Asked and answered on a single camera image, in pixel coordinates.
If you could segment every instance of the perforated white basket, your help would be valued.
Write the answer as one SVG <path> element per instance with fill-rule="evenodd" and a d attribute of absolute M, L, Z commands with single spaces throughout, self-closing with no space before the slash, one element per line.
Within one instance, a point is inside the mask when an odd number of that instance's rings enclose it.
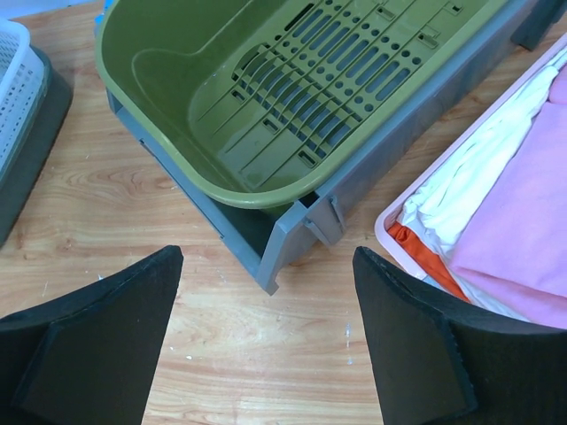
<path fill-rule="evenodd" d="M 27 28 L 0 19 L 0 180 L 17 154 L 43 76 L 43 62 L 30 47 Z"/>

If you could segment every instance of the gray crate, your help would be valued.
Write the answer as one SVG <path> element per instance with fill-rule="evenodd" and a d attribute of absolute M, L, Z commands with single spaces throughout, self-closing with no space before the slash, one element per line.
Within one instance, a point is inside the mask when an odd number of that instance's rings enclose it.
<path fill-rule="evenodd" d="M 346 213 L 441 114 L 476 87 L 516 45 L 534 48 L 563 15 L 565 0 L 510 0 L 462 49 L 371 136 L 323 185 L 278 219 L 221 204 L 183 174 L 163 148 L 109 94 L 120 121 L 209 220 L 222 241 L 269 294 L 279 270 L 315 242 L 332 245 L 346 231 Z"/>

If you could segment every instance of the green basket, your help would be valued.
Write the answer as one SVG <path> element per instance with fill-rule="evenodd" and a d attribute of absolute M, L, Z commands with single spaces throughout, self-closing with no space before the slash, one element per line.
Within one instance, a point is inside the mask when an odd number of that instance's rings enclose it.
<path fill-rule="evenodd" d="M 321 185 L 506 0 L 118 0 L 108 89 L 208 196 L 286 205 Z"/>

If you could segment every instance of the white basket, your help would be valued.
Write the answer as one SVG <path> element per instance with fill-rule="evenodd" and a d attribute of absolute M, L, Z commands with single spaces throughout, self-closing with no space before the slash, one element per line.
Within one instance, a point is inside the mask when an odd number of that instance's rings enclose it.
<path fill-rule="evenodd" d="M 19 134 L 43 83 L 44 66 L 27 28 L 0 19 L 0 177 L 18 150 Z"/>

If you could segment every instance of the purple towel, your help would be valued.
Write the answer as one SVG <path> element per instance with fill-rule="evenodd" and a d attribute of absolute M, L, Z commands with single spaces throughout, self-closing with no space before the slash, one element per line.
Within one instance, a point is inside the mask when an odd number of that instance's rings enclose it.
<path fill-rule="evenodd" d="M 449 266 L 527 319 L 567 328 L 567 68 L 550 100 Z"/>

